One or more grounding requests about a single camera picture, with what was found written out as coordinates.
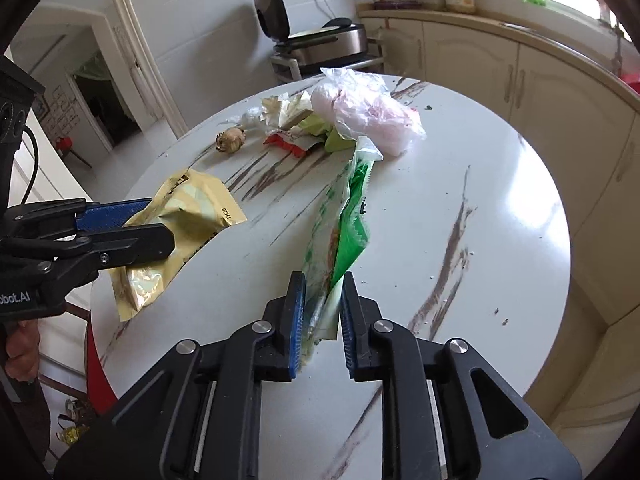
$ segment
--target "clear plastic bag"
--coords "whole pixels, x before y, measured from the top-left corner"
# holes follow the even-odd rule
[[[397,156],[426,134],[416,110],[391,97],[382,76],[349,68],[323,68],[326,78],[311,95],[314,112],[334,124],[345,139],[366,136]]]

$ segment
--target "human hand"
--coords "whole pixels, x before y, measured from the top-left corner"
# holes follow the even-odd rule
[[[38,375],[40,367],[40,332],[38,320],[19,321],[18,328],[6,339],[8,359],[6,374],[18,381],[30,381]]]

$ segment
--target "round table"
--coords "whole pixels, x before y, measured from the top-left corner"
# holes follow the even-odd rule
[[[358,292],[421,338],[466,339],[523,395],[552,347],[569,285],[569,236],[556,186],[533,149],[482,105],[436,85],[385,79],[398,100],[420,112],[428,137],[373,167],[370,244],[351,268]],[[226,339],[286,293],[322,190],[353,152],[315,150],[296,159],[253,136],[229,156],[212,143],[261,98],[311,91],[318,80],[222,110],[160,155],[131,189],[129,198],[153,196],[173,172],[192,166],[225,182],[248,221],[210,241],[127,324],[118,322],[108,275],[95,282],[92,330],[117,396],[181,339]],[[339,337],[323,341],[291,384],[265,383],[261,476],[378,478],[377,387],[350,380]]]

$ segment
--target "yellow plastic wrapper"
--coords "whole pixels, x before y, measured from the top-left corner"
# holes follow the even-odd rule
[[[214,176],[194,170],[173,174],[129,225],[161,222],[171,230],[175,249],[166,260],[110,270],[121,321],[152,304],[182,266],[222,229],[246,221],[246,216]]]

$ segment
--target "green curtain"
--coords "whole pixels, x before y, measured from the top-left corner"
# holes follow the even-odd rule
[[[116,92],[116,96],[118,97],[118,102],[120,103],[122,110],[129,119],[135,121],[131,110],[129,110],[129,107],[124,101],[120,90],[118,89],[116,83],[113,81],[113,77],[111,76],[111,72],[109,72],[109,67],[107,66],[107,62],[104,60],[104,57],[102,56],[102,52],[100,52],[100,50],[93,54],[89,61],[82,64],[82,66],[74,72],[74,75],[92,79],[94,81],[110,81],[111,86],[113,86],[114,92]]]

